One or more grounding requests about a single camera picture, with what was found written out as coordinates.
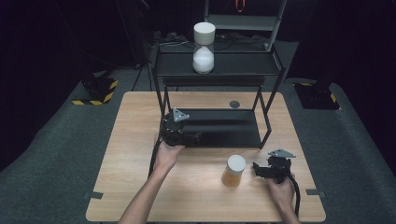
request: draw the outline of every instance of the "human hand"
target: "human hand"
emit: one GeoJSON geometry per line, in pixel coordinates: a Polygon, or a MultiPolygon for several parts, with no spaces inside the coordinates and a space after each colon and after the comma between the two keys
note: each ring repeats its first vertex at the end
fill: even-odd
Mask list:
{"type": "Polygon", "coordinates": [[[267,178],[273,201],[279,210],[293,209],[292,201],[294,197],[294,186],[291,180],[286,177],[281,184],[277,184],[275,179],[267,178]]]}
{"type": "Polygon", "coordinates": [[[183,148],[185,148],[185,146],[170,147],[164,141],[161,141],[154,164],[154,170],[158,169],[169,172],[175,166],[178,154],[183,148]]]}

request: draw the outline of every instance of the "wooden table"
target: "wooden table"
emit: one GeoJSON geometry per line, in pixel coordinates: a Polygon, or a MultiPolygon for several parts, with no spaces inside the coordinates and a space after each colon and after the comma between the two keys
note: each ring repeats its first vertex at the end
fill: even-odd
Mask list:
{"type": "MultiPolygon", "coordinates": [[[[251,108],[256,92],[169,92],[177,108],[230,108],[238,101],[240,108],[251,108]]],[[[261,137],[265,124],[260,107],[256,119],[261,137]]],[[[155,92],[127,92],[123,96],[106,155],[94,192],[102,199],[91,198],[86,217],[89,221],[117,221],[128,203],[145,183],[154,144],[159,130],[160,108],[155,92]]],[[[278,93],[269,111],[273,128],[263,149],[190,147],[179,155],[174,169],[165,179],[152,207],[148,221],[163,222],[276,222],[281,217],[271,200],[264,178],[254,175],[255,161],[267,165],[268,152],[283,148],[293,153],[291,171],[301,191],[300,220],[318,222],[326,217],[318,195],[307,195],[315,183],[290,119],[283,96],[278,93]],[[247,161],[241,184],[229,188],[221,175],[227,159],[239,154],[247,161]]]]}

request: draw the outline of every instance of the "human arm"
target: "human arm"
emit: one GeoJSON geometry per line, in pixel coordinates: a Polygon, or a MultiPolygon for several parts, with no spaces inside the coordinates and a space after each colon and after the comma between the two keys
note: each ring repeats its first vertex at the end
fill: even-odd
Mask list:
{"type": "Polygon", "coordinates": [[[268,186],[271,191],[271,196],[286,224],[301,223],[294,213],[293,197],[294,186],[291,180],[287,177],[281,184],[277,184],[274,179],[267,179],[268,186]]]}
{"type": "Polygon", "coordinates": [[[183,146],[169,147],[162,141],[158,148],[154,170],[124,211],[119,223],[143,224],[147,222],[154,200],[183,146]]]}

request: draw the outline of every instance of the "tabletop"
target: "tabletop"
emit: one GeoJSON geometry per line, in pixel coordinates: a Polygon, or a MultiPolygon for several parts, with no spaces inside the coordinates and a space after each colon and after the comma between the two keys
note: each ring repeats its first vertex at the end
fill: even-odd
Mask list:
{"type": "MultiPolygon", "coordinates": [[[[230,108],[238,101],[240,108],[251,108],[256,92],[169,92],[177,108],[230,108]]],[[[260,135],[265,134],[262,111],[256,109],[260,135]]],[[[94,192],[102,199],[91,198],[86,217],[89,221],[117,221],[145,183],[159,131],[161,112],[156,92],[126,92],[120,104],[106,154],[97,177],[94,192]]],[[[281,220],[264,178],[255,176],[253,162],[267,165],[268,152],[283,148],[296,155],[291,171],[301,192],[299,219],[319,222],[326,217],[318,195],[308,195],[315,183],[306,162],[289,111],[280,93],[269,110],[272,133],[263,147],[221,148],[187,147],[166,177],[152,206],[148,221],[156,222],[277,222],[281,220]],[[231,155],[247,161],[238,187],[221,182],[226,162],[231,155]]]]}

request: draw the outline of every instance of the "gray floor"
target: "gray floor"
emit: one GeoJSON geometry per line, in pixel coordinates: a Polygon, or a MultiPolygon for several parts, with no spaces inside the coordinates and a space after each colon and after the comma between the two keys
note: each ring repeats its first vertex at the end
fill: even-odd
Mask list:
{"type": "MultiPolygon", "coordinates": [[[[286,66],[296,47],[276,42],[286,66]]],[[[137,72],[113,72],[119,85],[107,105],[71,105],[68,99],[26,152],[0,173],[0,223],[89,223],[84,195],[93,190],[120,100],[137,72]]],[[[142,71],[135,91],[149,91],[147,73],[142,71]]],[[[325,194],[324,223],[396,223],[395,176],[343,90],[331,85],[341,110],[304,110],[292,86],[302,81],[310,80],[288,79],[279,91],[316,185],[325,194]]]]}

